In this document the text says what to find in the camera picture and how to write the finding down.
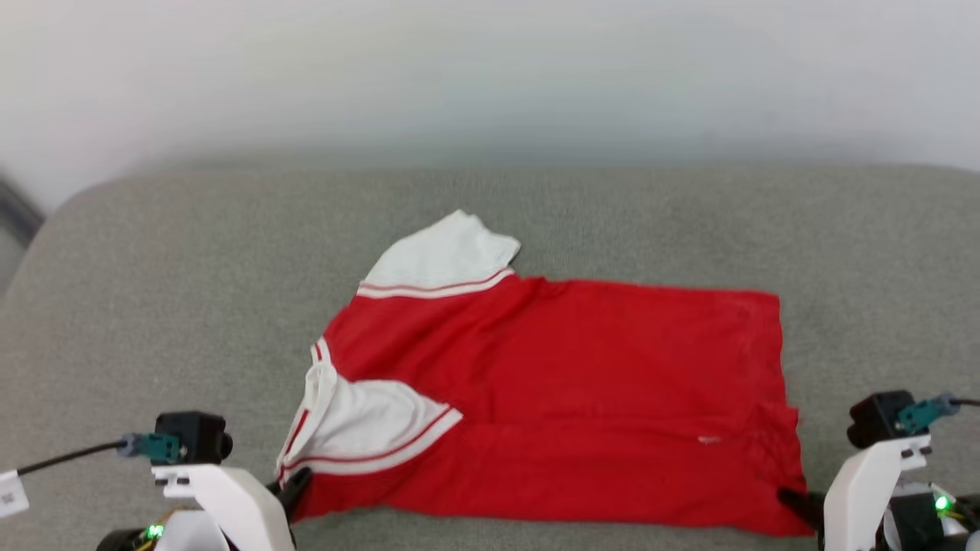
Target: red shirt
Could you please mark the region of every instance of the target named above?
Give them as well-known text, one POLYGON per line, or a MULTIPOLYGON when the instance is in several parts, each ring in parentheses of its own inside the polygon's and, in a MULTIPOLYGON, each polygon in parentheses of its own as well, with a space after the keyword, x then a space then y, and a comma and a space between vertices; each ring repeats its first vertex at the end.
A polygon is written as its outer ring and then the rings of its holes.
POLYGON ((314 346, 279 474, 299 518, 432 515, 811 533, 780 368, 754 291, 548 281, 457 212, 399 241, 314 346))

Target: white label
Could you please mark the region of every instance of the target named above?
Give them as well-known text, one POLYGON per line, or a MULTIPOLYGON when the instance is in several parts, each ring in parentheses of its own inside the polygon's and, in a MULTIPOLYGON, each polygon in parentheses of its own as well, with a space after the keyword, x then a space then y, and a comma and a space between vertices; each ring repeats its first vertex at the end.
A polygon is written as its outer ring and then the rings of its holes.
POLYGON ((29 508, 27 494, 17 471, 0 475, 0 519, 23 513, 29 508))

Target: green led light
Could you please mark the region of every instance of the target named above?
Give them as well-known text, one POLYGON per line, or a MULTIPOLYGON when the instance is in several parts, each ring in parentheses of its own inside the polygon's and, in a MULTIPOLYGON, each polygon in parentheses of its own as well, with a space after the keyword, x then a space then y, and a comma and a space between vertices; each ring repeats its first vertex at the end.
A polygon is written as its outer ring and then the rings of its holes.
POLYGON ((149 525, 146 528, 146 538, 147 539, 160 539, 164 535, 163 525, 149 525))

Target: gray cushion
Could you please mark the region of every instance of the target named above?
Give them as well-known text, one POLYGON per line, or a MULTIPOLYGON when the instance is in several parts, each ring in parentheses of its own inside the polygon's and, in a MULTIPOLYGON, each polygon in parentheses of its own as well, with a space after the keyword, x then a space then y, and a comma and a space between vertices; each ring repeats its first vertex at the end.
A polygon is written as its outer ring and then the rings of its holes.
MULTIPOLYGON (((908 388, 980 395, 980 176, 928 168, 581 170, 141 177, 77 196, 0 309, 0 471, 222 414, 230 465, 271 479, 308 346, 397 238, 454 209, 522 243, 526 275, 750 287, 782 297, 790 400, 825 489, 849 407, 908 388)), ((934 430, 919 477, 980 490, 980 411, 934 430)), ((141 460, 26 476, 2 549, 94 549, 154 521, 141 460)), ((296 528, 302 549, 813 549, 731 529, 433 519, 388 510, 296 528)))

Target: red stripe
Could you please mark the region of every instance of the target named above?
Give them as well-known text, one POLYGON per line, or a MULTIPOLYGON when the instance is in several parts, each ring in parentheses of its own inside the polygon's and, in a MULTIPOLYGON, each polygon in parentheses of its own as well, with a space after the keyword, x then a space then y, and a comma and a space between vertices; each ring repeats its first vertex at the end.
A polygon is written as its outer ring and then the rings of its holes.
POLYGON ((432 428, 432 426, 434 426, 436 423, 438 423, 439 420, 441 420, 442 418, 446 417, 446 414, 448 414, 450 411, 452 411, 452 409, 453 408, 451 408, 449 406, 446 406, 446 409, 444 409, 442 411, 442 413, 439 414, 438 417, 436 417, 434 420, 432 420, 432 423, 429 423, 428 425, 426 425, 425 428, 423 428, 421 430, 421 432, 419 432, 416 435, 415 438, 412 438, 408 442, 405 442, 401 446, 398 446, 397 448, 395 448, 395 449, 393 449, 391 451, 387 451, 387 452, 384 452, 382 454, 373 455, 373 456, 369 456, 369 457, 359 457, 359 458, 337 458, 337 457, 322 457, 322 456, 304 457, 303 459, 297 461, 296 463, 293 463, 292 465, 285 466, 285 468, 287 470, 289 470, 289 471, 292 471, 293 469, 296 468, 296 466, 298 466, 298 465, 300 465, 302 463, 306 463, 308 461, 329 461, 329 462, 332 462, 332 463, 361 463, 361 462, 366 462, 366 461, 375 461, 375 460, 378 460, 378 459, 384 459, 384 458, 386 458, 388 456, 391 456, 391 455, 394 455, 394 454, 396 454, 396 453, 404 450, 405 448, 411 446, 412 444, 416 443, 419 438, 422 438, 429 431, 429 429, 432 428))
POLYGON ((390 285, 390 286, 383 286, 383 285, 372 285, 370 283, 361 283, 361 288, 362 289, 371 289, 371 290, 375 290, 375 291, 394 291, 394 290, 441 291, 441 290, 444 290, 444 289, 453 289, 453 288, 456 288, 456 287, 464 287, 464 286, 467 286, 467 285, 478 285, 480 283, 486 283, 490 279, 493 279, 494 277, 499 276, 501 273, 503 273, 503 272, 505 272, 505 271, 507 271, 509 269, 510 268, 502 268, 502 269, 498 270, 496 273, 494 273, 493 275, 487 277, 486 279, 482 279, 480 281, 466 281, 466 282, 463 282, 463 283, 453 283, 451 285, 443 285, 441 287, 428 287, 428 288, 426 288, 426 287, 415 287, 415 286, 412 286, 412 285, 390 285))
MULTIPOLYGON (((285 460, 286 455, 289 454, 293 449, 293 444, 296 442, 296 437, 300 435, 300 429, 303 428, 303 423, 306 422, 306 417, 310 414, 310 410, 303 410, 303 415, 300 416, 300 422, 296 424, 296 430, 293 431, 293 435, 289 437, 289 443, 286 444, 286 451, 282 454, 282 459, 285 460)), ((279 481, 282 482, 282 477, 286 473, 285 462, 279 466, 279 481)))

